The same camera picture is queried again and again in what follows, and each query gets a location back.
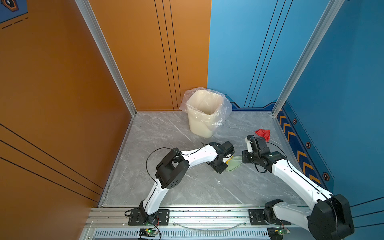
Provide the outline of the green plastic dustpan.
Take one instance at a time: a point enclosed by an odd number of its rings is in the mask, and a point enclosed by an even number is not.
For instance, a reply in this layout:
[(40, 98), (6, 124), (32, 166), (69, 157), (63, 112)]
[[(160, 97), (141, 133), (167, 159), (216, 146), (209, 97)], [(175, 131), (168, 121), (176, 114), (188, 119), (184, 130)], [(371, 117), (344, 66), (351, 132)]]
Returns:
[(231, 161), (227, 164), (228, 167), (226, 171), (228, 172), (234, 171), (235, 169), (237, 169), (243, 164), (241, 156), (232, 156), (231, 158), (232, 158)]

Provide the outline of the red paper scrap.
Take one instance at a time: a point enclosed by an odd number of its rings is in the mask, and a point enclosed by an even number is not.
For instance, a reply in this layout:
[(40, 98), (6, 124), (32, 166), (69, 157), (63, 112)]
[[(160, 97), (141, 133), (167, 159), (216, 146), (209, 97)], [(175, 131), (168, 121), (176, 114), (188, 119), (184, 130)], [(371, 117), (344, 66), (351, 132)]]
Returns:
[(268, 142), (271, 138), (270, 130), (259, 129), (255, 131), (255, 134), (258, 135), (259, 137), (264, 138), (266, 142)]

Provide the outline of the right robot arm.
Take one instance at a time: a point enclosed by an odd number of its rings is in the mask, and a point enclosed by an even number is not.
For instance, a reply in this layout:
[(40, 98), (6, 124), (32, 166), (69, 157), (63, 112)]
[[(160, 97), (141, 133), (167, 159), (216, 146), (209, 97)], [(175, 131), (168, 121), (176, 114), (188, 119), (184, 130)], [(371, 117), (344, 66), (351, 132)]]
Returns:
[(309, 231), (316, 240), (342, 240), (355, 232), (349, 201), (341, 194), (333, 195), (316, 185), (290, 164), (280, 152), (271, 152), (262, 137), (245, 138), (247, 149), (242, 152), (244, 164), (264, 168), (283, 180), (308, 205), (304, 209), (281, 199), (265, 204), (265, 222), (273, 225), (290, 222)]

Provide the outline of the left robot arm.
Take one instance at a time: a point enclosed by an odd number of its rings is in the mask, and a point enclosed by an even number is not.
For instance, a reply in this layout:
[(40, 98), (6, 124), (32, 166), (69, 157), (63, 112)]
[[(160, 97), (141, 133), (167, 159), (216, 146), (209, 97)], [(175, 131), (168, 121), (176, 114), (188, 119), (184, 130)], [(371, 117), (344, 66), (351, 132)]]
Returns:
[(190, 168), (206, 163), (215, 172), (221, 174), (228, 168), (227, 162), (234, 153), (235, 148), (229, 141), (223, 144), (210, 142), (190, 151), (181, 151), (178, 148), (170, 149), (156, 166), (155, 177), (152, 178), (154, 181), (152, 189), (139, 204), (140, 217), (145, 222), (151, 222), (168, 191), (182, 181)]

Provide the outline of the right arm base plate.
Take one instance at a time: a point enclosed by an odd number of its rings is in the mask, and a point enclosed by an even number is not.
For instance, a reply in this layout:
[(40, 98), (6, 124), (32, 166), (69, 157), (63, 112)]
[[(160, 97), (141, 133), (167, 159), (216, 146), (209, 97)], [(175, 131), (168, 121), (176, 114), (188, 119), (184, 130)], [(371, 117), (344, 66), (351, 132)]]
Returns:
[(291, 223), (287, 221), (272, 220), (271, 222), (267, 221), (267, 218), (264, 215), (264, 209), (249, 209), (249, 218), (251, 226), (261, 226), (261, 225), (288, 225)]

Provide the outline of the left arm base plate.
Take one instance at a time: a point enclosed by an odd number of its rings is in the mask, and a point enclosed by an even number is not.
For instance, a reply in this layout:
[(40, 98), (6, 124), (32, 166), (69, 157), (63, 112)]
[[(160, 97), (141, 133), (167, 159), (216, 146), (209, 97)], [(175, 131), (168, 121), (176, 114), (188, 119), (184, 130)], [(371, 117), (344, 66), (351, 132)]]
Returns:
[(139, 209), (132, 209), (125, 212), (125, 216), (128, 218), (129, 226), (167, 226), (170, 220), (170, 210), (160, 209), (152, 215), (141, 214)]

